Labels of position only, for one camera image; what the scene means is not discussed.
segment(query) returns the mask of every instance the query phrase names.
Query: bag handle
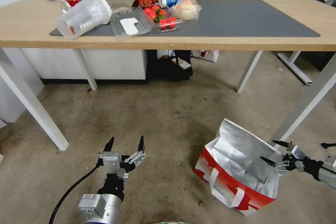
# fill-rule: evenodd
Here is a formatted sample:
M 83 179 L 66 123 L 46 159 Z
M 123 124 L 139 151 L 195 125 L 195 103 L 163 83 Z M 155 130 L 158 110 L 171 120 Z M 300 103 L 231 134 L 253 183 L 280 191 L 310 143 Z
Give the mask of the bag handle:
M 219 171 L 216 168 L 214 168 L 211 172 L 210 183 L 209 183 L 211 194 L 215 196 L 219 201 L 221 201 L 227 207 L 233 208 L 233 207 L 239 206 L 242 199 L 244 198 L 245 191 L 239 187 L 236 187 L 237 193 L 234 197 L 231 194 L 230 195 L 227 194 L 226 196 L 224 196 L 223 194 L 221 194 L 219 191 L 217 191 L 214 188 L 215 181 L 218 177 L 218 174 L 219 174 Z

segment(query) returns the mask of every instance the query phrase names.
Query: floor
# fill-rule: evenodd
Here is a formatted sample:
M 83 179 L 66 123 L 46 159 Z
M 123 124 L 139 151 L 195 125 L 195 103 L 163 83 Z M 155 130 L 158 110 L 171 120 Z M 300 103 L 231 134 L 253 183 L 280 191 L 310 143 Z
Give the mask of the floor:
M 236 93 L 250 55 L 222 52 L 216 64 L 192 59 L 194 75 L 182 82 L 101 85 L 95 92 L 87 92 L 88 85 L 47 85 L 38 98 L 69 147 L 59 151 L 28 112 L 0 130 L 5 156 L 0 164 L 0 222 L 47 223 L 60 197 L 94 167 L 111 136 L 115 151 L 132 154 L 144 135 L 147 159 L 125 183 L 122 224 L 336 223 L 336 191 L 308 174 L 283 175 L 278 198 L 248 217 L 222 205 L 194 174 L 203 146 L 225 117 L 268 140 L 309 88 L 265 52 L 244 91 Z M 296 64 L 313 79 L 318 75 L 302 59 Z M 333 88 L 289 139 L 314 159 L 336 154 L 336 148 L 319 146 L 336 142 L 335 105 Z M 54 223 L 84 223 L 78 201 L 102 185 L 103 170 L 98 170 L 68 196 Z

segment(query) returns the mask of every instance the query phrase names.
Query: white paper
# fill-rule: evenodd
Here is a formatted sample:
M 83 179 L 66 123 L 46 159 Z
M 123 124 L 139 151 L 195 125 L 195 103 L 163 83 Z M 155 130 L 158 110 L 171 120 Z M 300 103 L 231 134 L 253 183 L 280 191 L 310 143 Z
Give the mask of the white paper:
M 132 36 L 138 34 L 139 31 L 134 25 L 135 23 L 138 23 L 138 20 L 136 18 L 132 17 L 128 19 L 121 19 L 120 23 L 127 35 Z

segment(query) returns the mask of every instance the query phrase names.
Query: bread in plastic bag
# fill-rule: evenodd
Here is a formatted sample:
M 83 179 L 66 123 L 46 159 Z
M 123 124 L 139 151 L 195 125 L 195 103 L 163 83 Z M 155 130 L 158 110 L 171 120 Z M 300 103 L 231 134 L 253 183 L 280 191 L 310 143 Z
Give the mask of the bread in plastic bag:
M 178 0 L 170 7 L 171 14 L 177 19 L 197 20 L 202 7 L 195 0 Z

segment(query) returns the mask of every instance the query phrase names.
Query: gray desk mat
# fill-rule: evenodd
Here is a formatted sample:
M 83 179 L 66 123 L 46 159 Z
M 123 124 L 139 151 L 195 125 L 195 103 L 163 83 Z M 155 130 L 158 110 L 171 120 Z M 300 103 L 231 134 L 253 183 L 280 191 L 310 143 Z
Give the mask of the gray desk mat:
M 154 28 L 142 36 L 179 37 L 319 37 L 285 13 L 261 0 L 198 0 L 198 20 L 179 24 L 179 29 L 160 32 Z M 50 35 L 60 36 L 55 29 Z M 109 24 L 84 36 L 114 36 Z

